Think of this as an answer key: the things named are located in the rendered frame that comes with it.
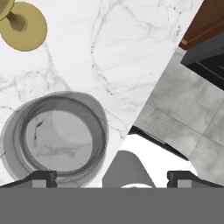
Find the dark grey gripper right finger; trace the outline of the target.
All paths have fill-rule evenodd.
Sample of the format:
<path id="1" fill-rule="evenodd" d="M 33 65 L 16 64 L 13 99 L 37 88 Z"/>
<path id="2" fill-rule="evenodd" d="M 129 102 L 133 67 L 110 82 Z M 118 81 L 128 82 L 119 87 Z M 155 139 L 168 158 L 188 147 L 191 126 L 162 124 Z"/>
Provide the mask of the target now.
<path id="1" fill-rule="evenodd" d="M 223 185 L 198 178 L 190 171 L 168 171 L 167 179 L 168 188 L 223 188 Z"/>

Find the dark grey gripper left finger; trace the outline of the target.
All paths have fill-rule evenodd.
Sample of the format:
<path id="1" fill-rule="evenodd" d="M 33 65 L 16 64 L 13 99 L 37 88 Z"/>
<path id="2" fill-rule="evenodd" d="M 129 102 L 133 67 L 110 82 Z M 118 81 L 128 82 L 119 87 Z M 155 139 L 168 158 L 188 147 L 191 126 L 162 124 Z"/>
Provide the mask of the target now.
<path id="1" fill-rule="evenodd" d="M 56 171 L 34 171 L 26 178 L 2 185 L 2 188 L 56 188 Z"/>

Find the clear glass jar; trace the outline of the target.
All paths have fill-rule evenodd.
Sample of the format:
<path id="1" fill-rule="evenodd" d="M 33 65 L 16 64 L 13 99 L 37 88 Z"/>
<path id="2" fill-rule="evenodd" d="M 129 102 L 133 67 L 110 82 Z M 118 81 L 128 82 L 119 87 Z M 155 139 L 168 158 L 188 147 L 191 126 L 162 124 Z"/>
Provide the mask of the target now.
<path id="1" fill-rule="evenodd" d="M 17 108 L 3 126 L 3 168 L 14 180 L 55 172 L 62 188 L 87 186 L 102 168 L 109 139 L 103 106 L 74 91 L 47 94 Z"/>

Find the dark grey cabinet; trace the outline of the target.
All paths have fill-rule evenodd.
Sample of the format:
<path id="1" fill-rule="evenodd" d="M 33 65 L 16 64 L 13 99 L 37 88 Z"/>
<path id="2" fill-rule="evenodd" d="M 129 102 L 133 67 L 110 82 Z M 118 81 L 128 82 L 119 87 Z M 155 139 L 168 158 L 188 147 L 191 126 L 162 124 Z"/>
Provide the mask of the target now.
<path id="1" fill-rule="evenodd" d="M 181 64 L 224 91 L 224 32 L 187 50 Z"/>

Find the gold candle holder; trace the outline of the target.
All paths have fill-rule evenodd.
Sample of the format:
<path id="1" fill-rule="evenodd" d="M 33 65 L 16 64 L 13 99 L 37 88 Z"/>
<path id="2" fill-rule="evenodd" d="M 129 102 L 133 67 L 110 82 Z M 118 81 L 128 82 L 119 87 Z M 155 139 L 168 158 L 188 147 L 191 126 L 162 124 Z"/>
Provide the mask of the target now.
<path id="1" fill-rule="evenodd" d="M 0 0 L 0 36 L 12 48 L 29 52 L 46 40 L 47 22 L 34 5 Z"/>

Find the brown wooden cabinet top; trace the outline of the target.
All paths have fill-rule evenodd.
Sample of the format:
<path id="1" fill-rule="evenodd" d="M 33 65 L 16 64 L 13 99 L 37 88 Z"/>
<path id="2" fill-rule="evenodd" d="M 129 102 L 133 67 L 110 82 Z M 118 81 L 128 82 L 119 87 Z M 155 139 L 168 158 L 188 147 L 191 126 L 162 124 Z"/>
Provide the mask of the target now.
<path id="1" fill-rule="evenodd" d="M 224 32 L 224 0 L 204 0 L 179 46 L 188 50 Z"/>

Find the white rounded block, black edge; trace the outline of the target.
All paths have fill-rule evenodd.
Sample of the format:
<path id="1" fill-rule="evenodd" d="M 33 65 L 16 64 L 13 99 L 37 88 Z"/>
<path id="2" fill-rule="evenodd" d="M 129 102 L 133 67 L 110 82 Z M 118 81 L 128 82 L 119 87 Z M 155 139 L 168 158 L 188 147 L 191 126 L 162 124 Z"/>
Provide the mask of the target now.
<path id="1" fill-rule="evenodd" d="M 126 136 L 122 151 L 134 153 L 149 174 L 153 187 L 166 188 L 168 171 L 189 171 L 198 176 L 190 160 L 168 143 L 132 126 Z"/>

